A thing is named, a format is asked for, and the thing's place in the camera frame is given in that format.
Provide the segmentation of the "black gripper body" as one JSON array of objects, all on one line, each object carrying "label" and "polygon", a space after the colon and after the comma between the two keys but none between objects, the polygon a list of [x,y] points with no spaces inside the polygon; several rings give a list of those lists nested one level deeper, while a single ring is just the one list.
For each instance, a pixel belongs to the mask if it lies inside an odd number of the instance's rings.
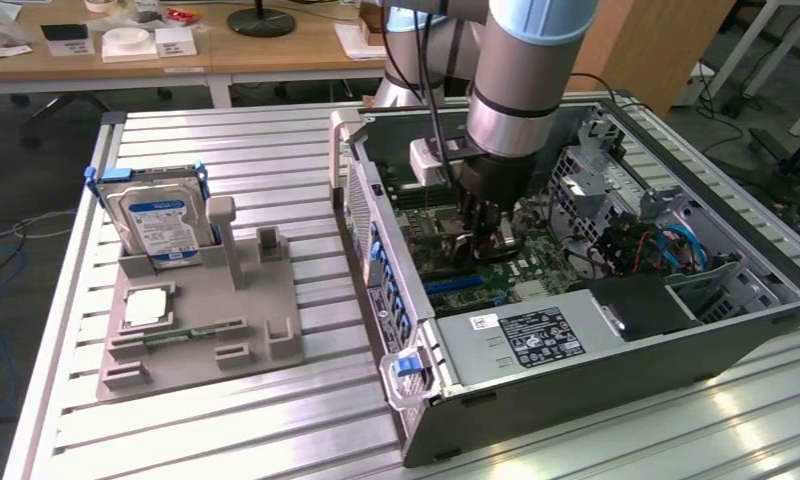
[{"label": "black gripper body", "polygon": [[512,208],[526,191],[533,171],[533,156],[480,154],[464,158],[457,177],[457,207],[486,204]]}]

